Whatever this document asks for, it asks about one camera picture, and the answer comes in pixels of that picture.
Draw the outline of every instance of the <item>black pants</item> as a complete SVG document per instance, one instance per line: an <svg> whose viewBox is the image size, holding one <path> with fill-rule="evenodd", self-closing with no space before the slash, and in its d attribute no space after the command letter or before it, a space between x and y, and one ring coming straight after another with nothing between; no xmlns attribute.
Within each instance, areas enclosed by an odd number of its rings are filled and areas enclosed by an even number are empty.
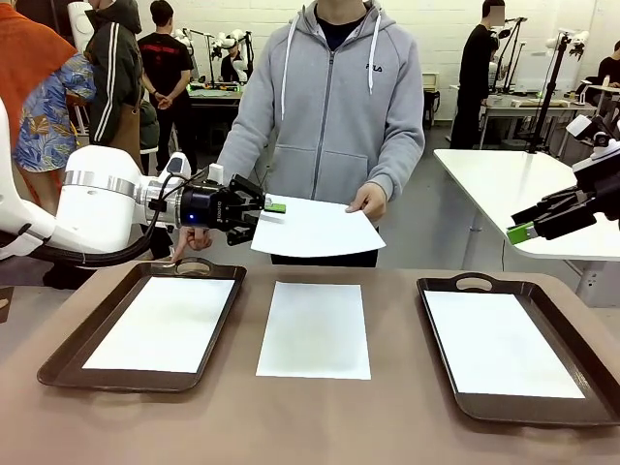
<svg viewBox="0 0 620 465"><path fill-rule="evenodd" d="M151 102L157 108L157 102ZM171 154L168 144L171 140L172 124L176 127L178 143L181 151L185 154L192 174L198 170L196 159L196 132L192 120L192 104L189 95L183 93L179 95L172 106L168 109L158 109L157 119L159 121L159 149L157 150L157 172L163 171Z"/></svg>
<svg viewBox="0 0 620 465"><path fill-rule="evenodd" d="M372 250L361 254L343 255L340 257L323 257L317 259L295 259L272 255L273 264L289 264L299 266L343 266L347 268L374 268L377 266L379 251Z"/></svg>
<svg viewBox="0 0 620 465"><path fill-rule="evenodd" d="M471 150L480 141L481 100L463 98L459 93L458 111L452 128L452 150Z"/></svg>

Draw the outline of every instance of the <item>brown table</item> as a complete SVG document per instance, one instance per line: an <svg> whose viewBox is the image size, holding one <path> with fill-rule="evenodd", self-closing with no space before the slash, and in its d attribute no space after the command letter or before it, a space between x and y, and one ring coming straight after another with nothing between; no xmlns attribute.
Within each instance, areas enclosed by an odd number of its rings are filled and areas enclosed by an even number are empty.
<svg viewBox="0 0 620 465"><path fill-rule="evenodd" d="M539 430L461 414L416 280L449 271L254 267L205 378L182 395L44 387L36 372L127 267L102 271L0 362L0 464L618 464L620 430ZM539 283L620 379L620 351L569 289ZM258 378L276 280L361 284L372 381Z"/></svg>

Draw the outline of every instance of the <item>navy shirt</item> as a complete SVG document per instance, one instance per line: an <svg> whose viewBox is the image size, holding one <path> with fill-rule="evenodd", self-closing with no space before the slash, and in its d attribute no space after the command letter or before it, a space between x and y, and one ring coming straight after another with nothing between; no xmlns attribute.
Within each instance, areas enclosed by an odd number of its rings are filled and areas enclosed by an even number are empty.
<svg viewBox="0 0 620 465"><path fill-rule="evenodd" d="M357 21L350 22L348 24L329 24L327 21L320 19L315 10L315 16L317 17L317 22L323 29L323 33L325 34L325 38L327 39L327 44L329 45L329 49L331 51L335 51L337 48L342 46L349 36L357 29L357 27L364 21L366 16L362 16Z"/></svg>

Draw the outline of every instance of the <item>tray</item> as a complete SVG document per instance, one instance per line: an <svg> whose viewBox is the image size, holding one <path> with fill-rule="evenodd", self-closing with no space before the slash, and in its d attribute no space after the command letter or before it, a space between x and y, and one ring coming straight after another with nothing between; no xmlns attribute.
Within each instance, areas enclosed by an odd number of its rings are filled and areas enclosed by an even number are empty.
<svg viewBox="0 0 620 465"><path fill-rule="evenodd" d="M491 289L480 287L459 289L459 282L468 278L488 282ZM467 416L477 420L533 426L620 425L620 386L540 286L528 282L499 281L479 273L465 273L449 279L420 279L418 289L426 310L424 314L432 328L456 404ZM585 398L563 399L459 392L424 291L515 295L549 346L568 369Z"/></svg>
<svg viewBox="0 0 620 465"><path fill-rule="evenodd" d="M39 382L60 388L116 392L183 392L194 388L204 374L209 357L226 323L245 275L245 268L218 266L202 259L186 259L170 264L137 264L41 367L37 375ZM148 280L154 276L234 280L231 293L204 352L198 372L82 369L83 364L108 335Z"/></svg>

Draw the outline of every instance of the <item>tray handle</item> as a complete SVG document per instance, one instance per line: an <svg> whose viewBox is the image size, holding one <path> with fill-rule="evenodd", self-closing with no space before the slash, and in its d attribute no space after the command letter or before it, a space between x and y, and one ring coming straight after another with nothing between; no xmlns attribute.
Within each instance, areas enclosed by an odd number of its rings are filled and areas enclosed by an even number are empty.
<svg viewBox="0 0 620 465"><path fill-rule="evenodd" d="M161 272L169 274L170 276L188 277L210 276L219 267L220 266L218 266L217 264L212 263L206 259L201 259L199 257L188 257L186 259L178 260L175 263L153 265L153 269L157 269Z"/></svg>
<svg viewBox="0 0 620 465"><path fill-rule="evenodd" d="M463 281L464 279L480 279L482 281L486 281L487 283L489 283L491 285L491 292L497 290L498 285L500 285L500 281L498 281L497 279L489 276L488 274L484 274L484 273L476 273L476 272L471 272L471 273L462 273L459 274L457 276L454 276L453 278L449 279L449 282L455 287L457 288L457 285L460 281ZM486 289L480 288L478 286L475 286L473 288L470 289L479 289L481 291L485 291L488 292Z"/></svg>

